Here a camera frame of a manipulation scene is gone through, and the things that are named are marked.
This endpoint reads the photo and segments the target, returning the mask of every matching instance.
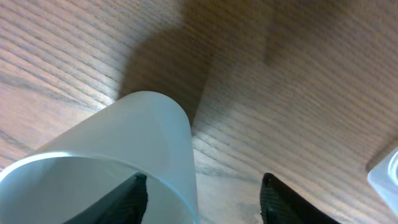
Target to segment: black carbon fiber object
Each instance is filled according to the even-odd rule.
[[[64,224],[140,224],[148,203],[146,180],[134,174]]]
[[[262,179],[260,205],[264,224],[339,224],[270,173]]]

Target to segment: wooden surface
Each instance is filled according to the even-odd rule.
[[[341,223],[398,135],[396,1],[0,0],[0,165],[138,90],[193,126],[203,223],[261,223],[272,172]]]

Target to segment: white frosted cup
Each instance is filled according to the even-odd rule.
[[[142,224],[198,223],[190,124],[167,96],[130,94],[0,173],[0,223],[63,223],[136,172]]]

